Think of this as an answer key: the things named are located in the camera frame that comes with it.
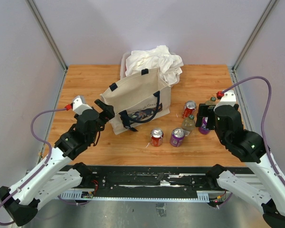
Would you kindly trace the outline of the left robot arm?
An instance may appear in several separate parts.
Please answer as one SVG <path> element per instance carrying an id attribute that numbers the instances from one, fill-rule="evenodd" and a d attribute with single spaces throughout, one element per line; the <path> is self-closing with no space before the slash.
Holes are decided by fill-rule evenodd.
<path id="1" fill-rule="evenodd" d="M 82 162 L 73 165 L 59 178 L 51 180 L 88 147 L 96 146 L 105 124 L 115 117 L 113 106 L 99 99 L 95 100 L 95 104 L 102 109 L 100 113 L 77 96 L 71 104 L 59 109 L 73 110 L 76 123 L 60 136 L 54 146 L 48 147 L 48 155 L 25 177 L 10 187 L 0 187 L 0 208 L 7 211 L 12 223 L 19 227 L 26 225 L 43 206 L 64 191 L 97 184 L 92 171 Z"/>

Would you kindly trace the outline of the clear glass bottle green cap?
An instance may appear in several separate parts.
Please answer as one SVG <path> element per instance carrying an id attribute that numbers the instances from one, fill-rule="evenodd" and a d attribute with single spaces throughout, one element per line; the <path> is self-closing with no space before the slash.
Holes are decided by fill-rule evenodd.
<path id="1" fill-rule="evenodd" d="M 216 104 L 216 97 L 212 96 L 209 100 L 205 102 L 206 105 L 215 105 Z"/>

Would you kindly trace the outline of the purple soda can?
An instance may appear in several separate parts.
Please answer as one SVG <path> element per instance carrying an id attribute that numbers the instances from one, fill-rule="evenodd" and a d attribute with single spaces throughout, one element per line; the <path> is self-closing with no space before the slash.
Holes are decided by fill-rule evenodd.
<path id="1" fill-rule="evenodd" d="M 201 126 L 199 127 L 199 132 L 201 134 L 207 135 L 210 132 L 210 130 L 207 128 L 207 122 L 208 122 L 208 118 L 203 117 Z"/>
<path id="2" fill-rule="evenodd" d="M 185 138 L 185 133 L 182 128 L 175 128 L 171 132 L 170 144 L 174 147 L 179 147 Z"/>

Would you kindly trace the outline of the cream canvas tote bag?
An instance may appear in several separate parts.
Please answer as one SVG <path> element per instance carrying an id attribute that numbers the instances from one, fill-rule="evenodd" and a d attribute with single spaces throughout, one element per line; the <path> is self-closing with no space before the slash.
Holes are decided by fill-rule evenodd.
<path id="1" fill-rule="evenodd" d="M 169 114 L 171 86 L 160 78 L 158 68 L 146 68 L 112 83 L 100 97 L 114 108 L 109 123 L 118 135 Z"/>

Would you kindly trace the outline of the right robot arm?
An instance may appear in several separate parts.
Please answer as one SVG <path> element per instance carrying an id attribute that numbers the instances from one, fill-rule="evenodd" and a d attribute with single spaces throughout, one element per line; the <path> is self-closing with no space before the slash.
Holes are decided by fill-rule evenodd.
<path id="1" fill-rule="evenodd" d="M 264 139 L 248 131 L 242 124 L 238 105 L 200 104 L 196 126 L 207 118 L 207 128 L 214 130 L 220 143 L 243 162 L 262 183 L 261 191 L 238 179 L 227 168 L 216 164 L 206 174 L 206 185 L 211 190 L 226 189 L 257 208 L 264 221 L 272 228 L 285 228 L 285 186 L 278 166 L 267 155 Z"/>

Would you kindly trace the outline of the red soda can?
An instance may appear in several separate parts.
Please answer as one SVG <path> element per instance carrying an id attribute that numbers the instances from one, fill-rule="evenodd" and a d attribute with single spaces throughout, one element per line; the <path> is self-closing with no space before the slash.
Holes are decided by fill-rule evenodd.
<path id="1" fill-rule="evenodd" d="M 151 130 L 151 145 L 158 147 L 162 145 L 163 130 L 161 128 L 154 128 Z"/>
<path id="2" fill-rule="evenodd" d="M 182 118 L 189 117 L 196 111 L 197 105 L 194 101 L 189 100 L 184 104 Z"/>

